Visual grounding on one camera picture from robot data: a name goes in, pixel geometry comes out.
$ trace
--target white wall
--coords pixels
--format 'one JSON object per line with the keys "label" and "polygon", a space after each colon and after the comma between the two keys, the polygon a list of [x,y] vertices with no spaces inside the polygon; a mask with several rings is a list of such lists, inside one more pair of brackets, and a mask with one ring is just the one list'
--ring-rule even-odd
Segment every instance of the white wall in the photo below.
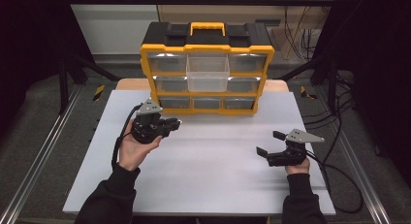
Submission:
{"label": "white wall", "polygon": [[140,54],[148,24],[158,21],[156,6],[72,5],[93,54]]}

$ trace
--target clear plastic drawer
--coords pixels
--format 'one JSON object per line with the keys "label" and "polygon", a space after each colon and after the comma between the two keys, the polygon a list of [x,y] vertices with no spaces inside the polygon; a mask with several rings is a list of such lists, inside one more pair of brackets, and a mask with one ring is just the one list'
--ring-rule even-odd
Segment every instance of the clear plastic drawer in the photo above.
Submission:
{"label": "clear plastic drawer", "polygon": [[195,52],[187,57],[189,91],[226,91],[229,74],[227,53]]}
{"label": "clear plastic drawer", "polygon": [[227,90],[232,92],[257,92],[260,78],[231,77],[228,80]]}
{"label": "clear plastic drawer", "polygon": [[186,77],[153,77],[158,91],[187,91]]}
{"label": "clear plastic drawer", "polygon": [[194,109],[220,109],[221,97],[193,97]]}
{"label": "clear plastic drawer", "polygon": [[262,72],[266,57],[263,53],[230,53],[230,70],[232,72]]}
{"label": "clear plastic drawer", "polygon": [[251,110],[254,105],[254,97],[226,97],[224,109],[228,110]]}
{"label": "clear plastic drawer", "polygon": [[184,72],[186,53],[151,52],[147,54],[153,72]]}
{"label": "clear plastic drawer", "polygon": [[164,109],[188,109],[190,105],[188,96],[160,96],[158,99]]}

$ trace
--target person's left hand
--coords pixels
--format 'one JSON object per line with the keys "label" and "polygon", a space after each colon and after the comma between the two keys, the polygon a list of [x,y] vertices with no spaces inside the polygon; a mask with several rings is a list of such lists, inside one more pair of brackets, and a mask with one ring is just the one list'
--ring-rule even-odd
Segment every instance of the person's left hand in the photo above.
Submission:
{"label": "person's left hand", "polygon": [[161,136],[158,136],[150,144],[141,144],[137,142],[130,133],[133,124],[133,119],[127,125],[126,131],[124,132],[125,137],[123,138],[120,146],[119,162],[118,165],[125,170],[133,172],[144,160],[145,156],[152,150],[160,145]]}

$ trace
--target wire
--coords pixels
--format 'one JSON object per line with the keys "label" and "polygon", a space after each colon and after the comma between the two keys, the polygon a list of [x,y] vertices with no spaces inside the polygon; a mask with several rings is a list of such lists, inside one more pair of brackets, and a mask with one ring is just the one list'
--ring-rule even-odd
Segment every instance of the wire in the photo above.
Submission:
{"label": "wire", "polygon": [[310,59],[309,59],[309,44],[310,44],[310,42],[311,42],[311,30],[308,29],[307,46],[306,46],[306,49],[307,49],[307,59],[308,59],[308,60],[310,60]]}
{"label": "wire", "polygon": [[325,116],[325,117],[323,117],[323,118],[321,118],[321,119],[319,119],[319,120],[314,120],[314,121],[311,121],[311,122],[304,122],[304,125],[320,123],[321,121],[326,120],[326,119],[328,119],[328,118],[331,117],[331,116],[332,116],[332,114],[329,114],[329,115],[327,115],[327,116]]}
{"label": "wire", "polygon": [[320,113],[317,113],[317,114],[302,115],[301,117],[302,117],[302,118],[314,117],[314,116],[319,116],[319,115],[321,115],[321,114],[323,114],[323,113],[326,113],[326,112],[327,112],[327,111],[323,111],[323,112],[320,112]]}
{"label": "wire", "polygon": [[338,71],[336,71],[336,77],[337,77],[337,81],[343,83],[344,85],[348,86],[348,87],[352,87],[354,84],[348,80],[346,80],[345,78],[343,78]]}
{"label": "wire", "polygon": [[350,213],[350,214],[354,214],[354,213],[357,213],[357,212],[361,211],[361,209],[363,209],[363,206],[364,206],[364,198],[363,198],[363,193],[362,193],[360,187],[357,185],[357,183],[352,178],[350,178],[350,176],[348,176],[346,173],[344,173],[342,170],[338,169],[336,166],[333,166],[333,165],[330,165],[330,164],[323,164],[323,166],[324,166],[324,168],[327,168],[327,167],[332,168],[332,169],[336,170],[337,172],[341,173],[346,178],[348,178],[348,180],[350,180],[350,182],[356,187],[356,189],[357,189],[357,191],[359,192],[359,195],[360,195],[360,204],[356,209],[348,210],[348,209],[340,208],[340,207],[334,205],[335,209],[337,209],[341,212]]}
{"label": "wire", "polygon": [[335,134],[335,138],[332,141],[332,145],[329,149],[329,152],[327,153],[326,157],[323,160],[323,164],[325,164],[327,162],[327,160],[330,157],[330,154],[332,153],[332,150],[335,147],[336,141],[338,140],[339,137],[339,133],[341,132],[341,128],[342,128],[342,118],[341,118],[341,112],[340,112],[340,106],[339,106],[339,101],[341,100],[341,97],[343,97],[345,94],[350,93],[351,91],[345,91],[343,93],[341,93],[341,95],[339,95],[339,97],[337,98],[337,105],[336,105],[336,112],[337,112],[337,116],[338,116],[338,128]]}
{"label": "wire", "polygon": [[307,156],[312,158],[313,160],[315,160],[318,163],[318,166],[320,167],[320,171],[323,174],[324,177],[324,182],[326,183],[326,188],[329,191],[329,193],[332,193],[332,188],[331,188],[331,184],[330,184],[330,179],[329,179],[329,175],[327,173],[327,167],[332,168],[334,170],[336,170],[337,172],[339,172],[340,174],[342,174],[343,176],[345,176],[357,189],[359,196],[360,196],[360,204],[357,208],[353,209],[353,210],[348,210],[345,208],[340,208],[336,205],[333,205],[335,209],[341,211],[341,212],[345,212],[345,213],[350,213],[350,214],[354,214],[357,213],[359,211],[361,211],[361,209],[363,209],[364,206],[364,198],[363,198],[363,193],[360,189],[360,187],[357,185],[357,183],[350,177],[348,176],[346,173],[344,173],[342,170],[338,169],[336,166],[330,165],[330,164],[324,164],[322,163],[318,157],[311,151],[307,150]]}
{"label": "wire", "polygon": [[326,14],[330,11],[330,9],[327,8],[327,7],[321,7],[321,9],[322,9],[323,12],[326,13]]}
{"label": "wire", "polygon": [[[351,102],[351,101],[353,101],[353,99],[350,99],[350,100],[344,102],[344,103],[341,105],[340,108],[343,109],[342,112],[341,112],[341,114],[343,114],[344,112],[346,112],[348,109],[354,107],[354,105],[350,105],[350,106],[344,108],[344,106],[345,106],[346,104],[348,104],[349,102]],[[328,124],[330,124],[330,123],[335,122],[337,119],[338,119],[338,117],[336,116],[333,120],[331,120],[331,121],[329,121],[329,122],[327,122],[327,123],[325,123],[325,124],[322,124],[322,125],[316,126],[316,127],[309,127],[309,128],[306,128],[306,129],[307,129],[307,130],[319,129],[319,128],[323,127],[323,126],[326,126],[326,125],[328,125]]]}
{"label": "wire", "polygon": [[[301,45],[302,45],[303,40],[304,40],[304,36],[302,35],[301,40],[300,40],[300,55],[301,56],[302,56]],[[304,61],[304,63],[306,63],[305,58],[303,56],[302,56],[301,59],[302,59],[302,61]]]}
{"label": "wire", "polygon": [[136,132],[138,132],[138,131],[137,130],[130,131],[127,134],[123,135],[123,137],[121,137],[121,139],[124,139],[127,135],[131,135],[131,134],[136,133]]}
{"label": "wire", "polygon": [[290,43],[291,48],[293,49],[294,53],[297,55],[297,57],[302,58],[302,56],[298,53],[296,46],[294,45],[294,38],[293,38],[293,34],[291,33],[290,27],[288,25],[288,15],[287,15],[287,11],[288,11],[288,6],[284,7],[284,34],[285,37],[287,38],[288,43]]}
{"label": "wire", "polygon": [[[346,112],[346,111],[347,111],[348,109],[350,109],[351,107],[353,107],[353,106],[349,106],[349,107],[345,108],[341,113]],[[338,119],[338,117],[335,117],[333,120],[331,120],[331,121],[329,121],[329,122],[327,122],[327,123],[325,123],[325,124],[322,124],[322,125],[319,125],[319,126],[316,126],[316,127],[305,128],[305,129],[307,129],[307,130],[319,129],[319,128],[321,128],[321,127],[324,127],[324,126],[326,126],[326,125],[328,125],[328,124],[331,124],[331,123],[335,122],[337,119]]]}
{"label": "wire", "polygon": [[127,129],[127,125],[131,119],[131,116],[134,114],[134,112],[136,110],[138,110],[141,107],[141,105],[139,106],[135,106],[133,107],[133,109],[130,111],[129,115],[127,116],[126,122],[124,123],[123,129],[121,130],[120,136],[117,138],[117,140],[115,141],[115,145],[114,145],[114,149],[112,151],[112,158],[111,158],[111,167],[114,170],[115,165],[117,164],[117,155],[118,155],[118,150],[120,149],[120,145],[121,142],[123,140],[124,136],[124,132],[126,132]]}

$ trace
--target white table surface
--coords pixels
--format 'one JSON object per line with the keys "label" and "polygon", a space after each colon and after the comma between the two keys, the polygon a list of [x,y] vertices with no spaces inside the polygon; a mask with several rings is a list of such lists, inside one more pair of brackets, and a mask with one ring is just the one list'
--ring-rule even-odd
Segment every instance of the white table surface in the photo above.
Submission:
{"label": "white table surface", "polygon": [[[111,155],[130,110],[149,91],[114,90],[63,208],[79,212],[98,183],[111,174]],[[305,130],[291,92],[265,92],[254,115],[162,115],[182,120],[141,164],[135,214],[270,215],[282,212],[288,195],[283,167],[269,167],[256,154],[285,149],[272,131]],[[318,165],[311,162],[311,185],[324,214],[335,214]]]}

